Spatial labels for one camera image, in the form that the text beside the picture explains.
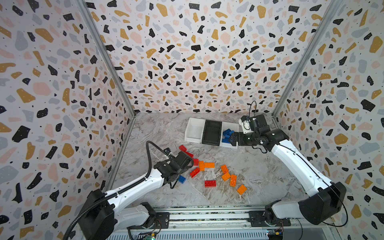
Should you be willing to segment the blue long brick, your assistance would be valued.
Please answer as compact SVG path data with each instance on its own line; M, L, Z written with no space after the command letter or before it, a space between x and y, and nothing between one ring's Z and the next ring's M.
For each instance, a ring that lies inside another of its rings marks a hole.
M227 129L223 132L223 135L225 136L225 138L229 138L230 137L230 129Z
M227 143L227 144L230 144L230 143L231 143L231 142L229 141L229 139L226 139L226 138L222 139L222 142L223 142L223 143Z

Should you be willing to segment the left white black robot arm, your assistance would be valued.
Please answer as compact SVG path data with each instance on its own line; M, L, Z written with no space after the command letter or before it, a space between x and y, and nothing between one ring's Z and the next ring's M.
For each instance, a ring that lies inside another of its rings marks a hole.
M194 165L193 159L184 152L166 156L166 160L155 165L149 157L147 173L134 181L107 192L91 192L63 238L70 239L75 226L81 228L87 240L106 240L113 232L133 226L151 227L156 217L153 207L147 202L136 207L130 204L165 185L173 188L180 176Z

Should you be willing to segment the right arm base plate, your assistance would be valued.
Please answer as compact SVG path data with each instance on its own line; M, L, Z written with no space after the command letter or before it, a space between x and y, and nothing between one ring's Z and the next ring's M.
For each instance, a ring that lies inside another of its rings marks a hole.
M248 222L251 227L290 227L291 222L288 219L274 219L270 222L265 216L265 211L249 211Z

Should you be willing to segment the red brick top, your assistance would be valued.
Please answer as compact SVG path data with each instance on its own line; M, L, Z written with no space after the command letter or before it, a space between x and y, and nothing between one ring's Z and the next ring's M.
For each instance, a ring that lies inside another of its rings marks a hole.
M187 151L187 148L184 145L179 146L179 149L183 152Z

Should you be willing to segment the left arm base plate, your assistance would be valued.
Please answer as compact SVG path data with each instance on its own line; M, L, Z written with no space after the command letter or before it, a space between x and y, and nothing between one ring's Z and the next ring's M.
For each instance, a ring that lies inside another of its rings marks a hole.
M150 216L144 224L139 226L132 226L133 230L155 230L155 229L168 229L170 223L170 213L160 212L155 216Z

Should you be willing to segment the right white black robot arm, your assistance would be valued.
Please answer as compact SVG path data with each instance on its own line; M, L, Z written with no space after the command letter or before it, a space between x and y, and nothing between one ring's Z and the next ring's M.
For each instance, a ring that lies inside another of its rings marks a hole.
M300 201L277 200L266 205L264 221L267 225L275 226L283 219L305 219L313 225L319 225L346 209L346 187L343 183L334 183L317 170L282 130L233 133L229 142L233 146L264 147L266 152L272 153L286 165L308 195L308 198Z

